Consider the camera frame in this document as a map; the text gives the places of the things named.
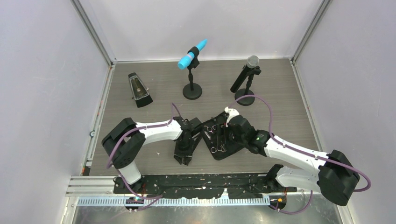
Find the black zip tool case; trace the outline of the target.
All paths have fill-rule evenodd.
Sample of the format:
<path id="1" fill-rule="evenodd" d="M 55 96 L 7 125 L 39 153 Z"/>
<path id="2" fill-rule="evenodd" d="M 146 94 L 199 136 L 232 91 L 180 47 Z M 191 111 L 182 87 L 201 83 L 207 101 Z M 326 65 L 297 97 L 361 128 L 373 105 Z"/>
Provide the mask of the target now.
<path id="1" fill-rule="evenodd" d="M 225 159 L 243 149 L 243 146 L 233 139 L 234 135 L 230 129 L 226 127 L 227 117 L 228 114 L 222 112 L 218 116 L 212 117 L 201 124 L 200 133 L 203 140 L 212 157 L 217 161 Z"/>

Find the silver scissors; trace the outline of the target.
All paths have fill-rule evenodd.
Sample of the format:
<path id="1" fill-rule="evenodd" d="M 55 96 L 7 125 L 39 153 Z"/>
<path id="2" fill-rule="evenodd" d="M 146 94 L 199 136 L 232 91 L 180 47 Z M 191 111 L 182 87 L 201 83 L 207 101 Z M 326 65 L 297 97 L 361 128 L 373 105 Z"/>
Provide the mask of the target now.
<path id="1" fill-rule="evenodd" d="M 209 150 L 210 150 L 210 152 L 211 152 L 212 154 L 215 154 L 215 153 L 225 153 L 225 152 L 226 152 L 226 149 L 225 149 L 222 145 L 217 146 L 217 147 L 211 147 Z"/>
<path id="2" fill-rule="evenodd" d="M 211 140 L 216 136 L 216 129 L 217 129 L 216 125 L 213 126 L 204 125 L 203 128 L 204 128 L 204 134 L 207 137 L 207 139 Z"/>

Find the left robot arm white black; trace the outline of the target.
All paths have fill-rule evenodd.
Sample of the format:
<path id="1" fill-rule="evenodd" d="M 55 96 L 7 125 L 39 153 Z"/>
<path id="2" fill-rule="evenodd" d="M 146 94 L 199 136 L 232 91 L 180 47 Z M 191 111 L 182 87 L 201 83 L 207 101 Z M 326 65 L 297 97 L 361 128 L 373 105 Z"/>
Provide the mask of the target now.
<path id="1" fill-rule="evenodd" d="M 189 165 L 193 152 L 201 140 L 201 121 L 173 117 L 168 121 L 155 123 L 134 122 L 123 119 L 101 141 L 113 165 L 126 180 L 125 187 L 132 193 L 142 190 L 143 180 L 135 163 L 141 148 L 147 144 L 172 140 L 175 144 L 174 158 L 179 164 Z"/>

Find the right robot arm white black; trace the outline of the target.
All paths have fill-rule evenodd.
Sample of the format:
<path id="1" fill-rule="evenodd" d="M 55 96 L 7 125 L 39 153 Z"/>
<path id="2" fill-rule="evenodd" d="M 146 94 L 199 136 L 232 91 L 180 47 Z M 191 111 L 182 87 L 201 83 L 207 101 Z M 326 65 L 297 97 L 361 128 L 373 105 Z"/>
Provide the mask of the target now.
<path id="1" fill-rule="evenodd" d="M 360 180 L 344 153 L 333 150 L 319 152 L 287 142 L 266 130 L 255 129 L 241 115 L 223 112 L 217 119 L 220 148 L 227 153 L 246 148 L 253 154 L 275 158 L 296 166 L 276 164 L 268 172 L 267 187 L 271 191 L 296 187 L 319 192 L 328 201 L 346 206 Z"/>

